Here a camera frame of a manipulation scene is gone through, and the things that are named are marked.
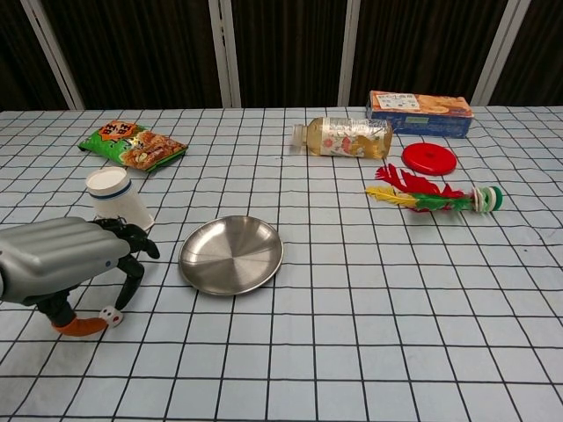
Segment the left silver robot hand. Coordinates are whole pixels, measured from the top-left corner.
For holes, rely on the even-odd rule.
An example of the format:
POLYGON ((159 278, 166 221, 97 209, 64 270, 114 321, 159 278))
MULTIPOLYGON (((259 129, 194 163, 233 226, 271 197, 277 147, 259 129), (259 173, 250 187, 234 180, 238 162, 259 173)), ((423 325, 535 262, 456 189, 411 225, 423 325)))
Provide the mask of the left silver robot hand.
POLYGON ((139 251, 153 259, 160 256, 148 234, 121 217, 60 217, 3 229, 1 299, 37 307, 65 336, 92 335, 121 322, 121 310, 143 279, 144 267, 135 257, 139 251), (96 317, 78 317, 69 292, 114 268, 126 275, 115 304, 96 317))

